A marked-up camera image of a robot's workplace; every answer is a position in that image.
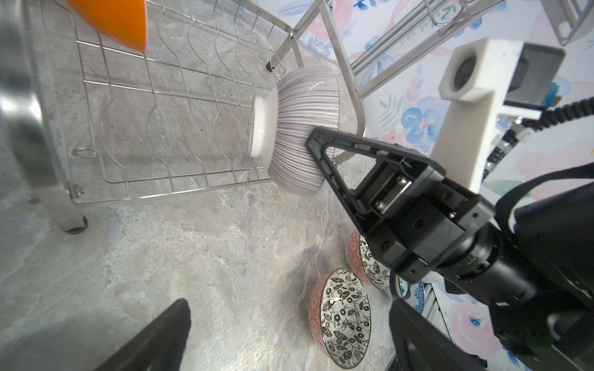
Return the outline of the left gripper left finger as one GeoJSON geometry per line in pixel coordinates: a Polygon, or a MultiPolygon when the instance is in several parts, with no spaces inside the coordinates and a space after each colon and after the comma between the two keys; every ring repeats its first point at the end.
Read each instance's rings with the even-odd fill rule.
{"type": "Polygon", "coordinates": [[[180,298],[97,369],[178,370],[190,328],[190,306],[180,298]]]}

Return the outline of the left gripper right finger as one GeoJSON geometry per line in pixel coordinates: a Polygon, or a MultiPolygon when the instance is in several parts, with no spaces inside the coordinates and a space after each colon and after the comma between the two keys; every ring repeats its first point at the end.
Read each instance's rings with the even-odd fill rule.
{"type": "Polygon", "coordinates": [[[403,299],[393,301],[389,325],[396,352],[392,370],[485,370],[403,299]]]}

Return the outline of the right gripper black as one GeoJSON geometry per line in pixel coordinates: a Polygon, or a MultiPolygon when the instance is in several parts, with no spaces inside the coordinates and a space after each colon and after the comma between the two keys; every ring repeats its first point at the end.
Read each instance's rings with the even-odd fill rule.
{"type": "Polygon", "coordinates": [[[314,128],[306,149],[372,256],[390,271],[403,278],[423,278],[431,271],[446,278],[476,278],[493,270],[493,205],[448,179],[433,160],[399,145],[327,128],[314,128]],[[351,188],[328,156],[329,148],[374,159],[374,165],[351,188]]]}

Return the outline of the white bowl orange outside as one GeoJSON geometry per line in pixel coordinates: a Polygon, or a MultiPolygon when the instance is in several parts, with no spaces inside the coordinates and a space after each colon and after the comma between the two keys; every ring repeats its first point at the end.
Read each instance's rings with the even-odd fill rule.
{"type": "Polygon", "coordinates": [[[143,0],[68,0],[68,6],[102,36],[144,53],[147,10],[143,0]]]}

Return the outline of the stainless steel dish rack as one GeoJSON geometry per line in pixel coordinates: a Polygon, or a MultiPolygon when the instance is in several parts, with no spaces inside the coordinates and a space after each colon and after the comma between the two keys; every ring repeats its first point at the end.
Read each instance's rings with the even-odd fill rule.
{"type": "MultiPolygon", "coordinates": [[[[526,39],[572,52],[563,102],[588,96],[576,75],[591,32],[552,26],[539,1],[331,1],[355,80],[340,127],[376,139],[408,130],[419,108],[438,125],[437,74],[457,43],[526,39]]],[[[79,227],[86,204],[243,185],[266,177],[247,155],[252,98],[300,54],[337,63],[308,1],[150,1],[139,52],[98,34],[65,1],[1,4],[1,234],[79,227]]]]}

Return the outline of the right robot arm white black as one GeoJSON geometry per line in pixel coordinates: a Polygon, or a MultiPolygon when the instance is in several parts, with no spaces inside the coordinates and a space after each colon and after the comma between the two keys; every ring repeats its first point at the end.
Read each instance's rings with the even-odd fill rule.
{"type": "Polygon", "coordinates": [[[525,182],[496,204],[416,151],[316,128],[306,148],[373,257],[430,272],[486,305],[533,370],[593,368],[593,166],[525,182]]]}

